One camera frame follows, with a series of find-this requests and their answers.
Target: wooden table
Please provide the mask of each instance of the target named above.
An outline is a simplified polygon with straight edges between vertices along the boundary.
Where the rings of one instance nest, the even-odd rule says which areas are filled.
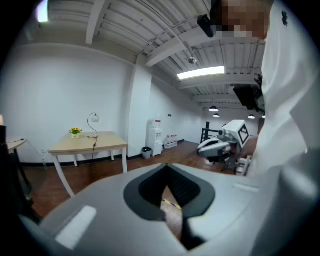
[[[77,167],[77,154],[92,154],[93,149],[95,153],[111,151],[111,159],[114,160],[113,150],[122,150],[122,168],[123,172],[128,172],[127,170],[127,146],[128,143],[125,142],[122,138],[118,137],[114,132],[98,132],[97,140],[88,138],[88,136],[94,135],[94,132],[83,132],[80,134],[80,138],[72,139],[71,134],[68,133],[64,136],[53,148],[49,150],[49,153],[52,155],[53,162],[56,168],[56,171],[71,197],[74,197],[75,194],[72,191],[69,183],[66,180],[64,172],[61,168],[61,165],[58,160],[58,156],[72,155],[74,165]]]
[[[25,138],[24,139],[22,139],[22,138],[7,138],[6,141],[7,141],[6,144],[8,146],[9,153],[14,152],[14,154],[16,155],[17,165],[20,170],[21,176],[24,180],[24,184],[23,183],[21,184],[22,190],[23,190],[24,194],[29,195],[32,187],[31,187],[29,180],[27,179],[27,176],[26,176],[24,168],[20,162],[18,151],[17,151],[17,148],[22,146],[27,140]]]

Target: hand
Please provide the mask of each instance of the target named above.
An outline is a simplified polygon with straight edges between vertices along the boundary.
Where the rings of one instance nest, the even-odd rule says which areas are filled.
[[[253,156],[254,152],[256,151],[257,142],[258,136],[250,137],[238,158],[246,158],[247,156]]]

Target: flower pot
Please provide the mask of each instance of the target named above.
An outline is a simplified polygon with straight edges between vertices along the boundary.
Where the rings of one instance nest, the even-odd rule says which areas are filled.
[[[80,134],[73,134],[73,133],[71,133],[71,138],[72,138],[72,139],[79,139],[79,138],[80,138]]]

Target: person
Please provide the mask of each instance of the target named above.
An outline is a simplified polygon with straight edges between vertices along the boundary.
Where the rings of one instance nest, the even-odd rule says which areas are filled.
[[[261,69],[265,123],[240,155],[253,155],[247,175],[259,176],[307,149],[290,111],[320,82],[319,52],[298,18],[280,0],[212,3],[211,19],[222,25],[222,31],[240,31],[246,37],[265,40]]]

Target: brown floor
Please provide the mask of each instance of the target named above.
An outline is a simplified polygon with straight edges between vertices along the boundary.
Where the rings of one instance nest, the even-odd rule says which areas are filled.
[[[219,164],[213,165],[205,158],[197,155],[198,144],[181,142],[173,149],[165,149],[161,155],[150,159],[136,158],[127,161],[128,171],[154,165],[154,164],[182,164],[210,172],[220,173],[223,167]],[[77,194],[90,184],[122,173],[122,160],[116,158],[114,161],[104,161],[94,164],[83,164],[78,167],[63,167],[64,175],[70,184],[73,192]],[[44,170],[43,167],[25,167],[25,174],[32,185],[31,195],[33,197],[33,208],[41,216],[45,217],[55,207],[69,199],[69,194],[64,188],[57,174],[56,168],[50,167]],[[224,171],[225,174],[233,174],[231,171]],[[169,189],[163,193],[163,198],[173,204],[177,204]],[[174,206],[162,203],[161,209],[166,213],[167,225],[170,230],[180,237],[182,225],[182,211]]]

